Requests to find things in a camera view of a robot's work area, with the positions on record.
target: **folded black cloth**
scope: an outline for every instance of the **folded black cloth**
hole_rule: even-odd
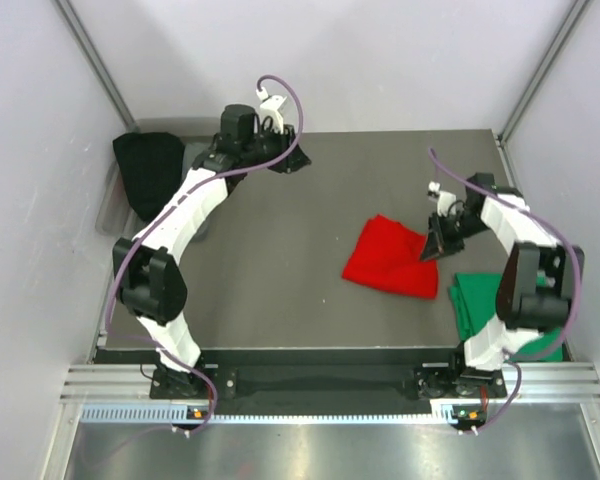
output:
[[[113,151],[129,205],[150,222],[180,187],[184,144],[170,133],[125,133]]]

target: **folded red cloth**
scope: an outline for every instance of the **folded red cloth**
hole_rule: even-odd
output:
[[[435,298],[438,267],[421,262],[425,235],[382,215],[367,221],[342,278],[390,293]]]

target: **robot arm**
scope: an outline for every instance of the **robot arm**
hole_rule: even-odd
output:
[[[132,258],[117,292],[119,301],[163,347],[158,349],[161,367],[172,376],[180,376],[180,382],[188,370],[163,352],[167,351],[183,364],[194,367],[200,359],[200,347],[193,340],[184,318],[187,288],[178,265],[185,248],[209,214],[247,174],[208,180],[218,173],[268,162],[285,152],[295,138],[293,127],[284,124],[281,114],[286,97],[268,96],[263,90],[258,91],[258,96],[262,101],[260,117],[247,105],[225,108],[220,132],[214,136],[211,146],[195,158],[184,183],[157,219],[134,237],[134,240],[143,237],[161,221]],[[310,163],[297,146],[290,155],[269,168],[291,173]],[[194,188],[203,181],[208,182]],[[166,218],[159,220],[167,213]],[[133,240],[121,238],[114,246],[116,273],[133,243]]]
[[[497,187],[493,175],[468,179],[521,210],[528,210],[514,188]],[[429,218],[429,235],[422,260],[452,255],[464,239],[490,229],[509,259],[496,296],[496,313],[487,325],[459,347],[452,365],[458,382],[483,384],[493,379],[508,355],[545,333],[565,325],[573,296],[573,270],[564,248],[541,225],[497,200],[467,189],[465,201],[429,185],[436,213]],[[575,248],[580,267],[581,249]]]

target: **metal corner post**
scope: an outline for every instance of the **metal corner post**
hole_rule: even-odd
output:
[[[71,30],[76,42],[80,46],[80,49],[85,54],[85,57],[91,68],[93,69],[96,77],[98,77],[98,81],[104,88],[107,96],[113,103],[118,115],[122,119],[123,123],[127,127],[128,131],[137,130],[136,121],[131,114],[131,110],[125,103],[120,91],[116,87],[113,78],[109,74],[107,67],[105,66],[98,50],[95,45],[91,41],[89,34],[87,33],[84,25],[80,21],[80,17],[78,16],[75,8],[71,4],[71,0],[52,0],[52,2],[57,7],[58,11],[62,15],[65,20],[67,26]]]
[[[560,55],[560,52],[563,50],[567,41],[571,37],[574,32],[576,26],[584,16],[584,13],[587,7],[591,4],[592,0],[575,0],[572,2],[569,7],[568,12],[566,13],[564,20],[560,24],[558,31],[556,32],[553,40],[549,44],[547,51],[542,57],[538,68],[531,76],[527,87],[525,88],[522,96],[516,103],[513,112],[509,115],[507,122],[505,123],[504,129],[498,135],[498,140],[502,144],[502,146],[506,146],[507,142],[511,138],[514,130],[518,126],[520,119],[526,112],[529,104],[535,97],[538,92],[540,86],[544,82],[548,73],[551,71],[551,68],[556,62],[556,59]]]

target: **metallic floor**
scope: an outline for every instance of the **metallic floor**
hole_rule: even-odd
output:
[[[202,347],[451,346],[458,342],[448,288],[456,272],[501,271],[505,254],[481,234],[439,262],[434,301],[377,292],[340,278],[366,220],[378,213],[424,232],[434,204],[427,147],[461,175],[506,177],[491,131],[307,134],[313,165],[293,175],[258,172],[210,217],[181,270],[185,317]],[[443,188],[464,198],[456,182]],[[124,308],[116,334],[146,335]],[[107,346],[142,347],[110,337]]]
[[[145,429],[82,425],[67,480],[596,480],[577,405],[516,405],[478,437],[448,426],[211,426],[186,440],[151,432],[96,470],[91,463]]]

